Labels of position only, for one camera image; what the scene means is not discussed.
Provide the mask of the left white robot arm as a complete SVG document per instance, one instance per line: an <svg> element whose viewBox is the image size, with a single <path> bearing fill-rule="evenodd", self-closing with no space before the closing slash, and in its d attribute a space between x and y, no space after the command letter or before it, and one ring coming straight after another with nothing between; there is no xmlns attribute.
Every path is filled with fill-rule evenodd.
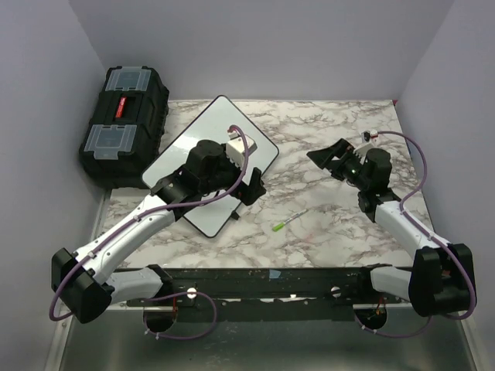
<svg viewBox="0 0 495 371"><path fill-rule="evenodd" d="M147 298L154 305L164 305L172 288L157 267L127 274L117 273L116 268L146 240L196 207L226 196L249 206L263 196L266 190L259 168L253 168L249 182L242 180L256 149L253 139L242 136L225 144L198 141L186 162L158 180L118 224L73 253L62 248L52 256L54 298L82 324L92 322L118 301Z"/></svg>

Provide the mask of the white marker pen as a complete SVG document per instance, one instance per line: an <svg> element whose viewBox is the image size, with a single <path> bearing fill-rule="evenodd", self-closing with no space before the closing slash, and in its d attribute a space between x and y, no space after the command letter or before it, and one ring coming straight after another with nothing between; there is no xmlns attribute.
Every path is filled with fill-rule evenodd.
<svg viewBox="0 0 495 371"><path fill-rule="evenodd" d="M300 216L304 215L304 214L305 214L305 213L307 213L307 212L308 212L308 210L307 210L307 209L304 209L304 210L301 210L301 211L299 211L299 212L295 213L294 215L290 216L289 218L287 218L286 220L284 220L284 221L280 224L281 228L282 228L282 227L284 227L285 225L287 225L287 224L291 223L293 220L298 219Z"/></svg>

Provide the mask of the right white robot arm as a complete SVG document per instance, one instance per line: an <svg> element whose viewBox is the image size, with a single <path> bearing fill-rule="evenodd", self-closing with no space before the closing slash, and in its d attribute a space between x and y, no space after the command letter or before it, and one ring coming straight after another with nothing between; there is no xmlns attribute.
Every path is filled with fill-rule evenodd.
<svg viewBox="0 0 495 371"><path fill-rule="evenodd" d="M371 142L355 148L341 138L307 155L333 178L355 186L360 210L389 232L413 260L409 270L381 264L369 268L355 286L361 301L371 303L382 294L392 294L410 302L422 317L464 319L473 313L477 299L471 250L449 242L409 213L389 186L388 151Z"/></svg>

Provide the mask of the white whiteboard black frame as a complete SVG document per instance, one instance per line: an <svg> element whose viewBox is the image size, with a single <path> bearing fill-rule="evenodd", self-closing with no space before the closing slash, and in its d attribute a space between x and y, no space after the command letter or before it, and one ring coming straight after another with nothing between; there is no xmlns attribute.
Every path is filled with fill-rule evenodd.
<svg viewBox="0 0 495 371"><path fill-rule="evenodd" d="M227 129L237 125L253 139L256 151L249 156L244 182L248 182L252 170L257 167L266 172L279 154L278 147L256 126L229 98L215 98L189 125L165 146L160 156L143 172L142 182L149 188L186 162L189 150L202 139L223 144L229 140ZM215 237L230 219L241 202L231 196L215 203L195 208L185 219L205 237Z"/></svg>

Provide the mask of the green marker cap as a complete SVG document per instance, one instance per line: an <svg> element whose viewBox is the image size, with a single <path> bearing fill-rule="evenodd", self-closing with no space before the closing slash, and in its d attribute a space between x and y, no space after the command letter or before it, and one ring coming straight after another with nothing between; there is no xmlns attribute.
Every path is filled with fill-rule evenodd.
<svg viewBox="0 0 495 371"><path fill-rule="evenodd" d="M280 224L278 224L278 225L276 225L276 226L273 226L271 230L272 230L272 231L274 231L274 232L277 232L277 231L279 231L280 229L282 229L284 226L285 226L285 224L284 224L284 223L280 223Z"/></svg>

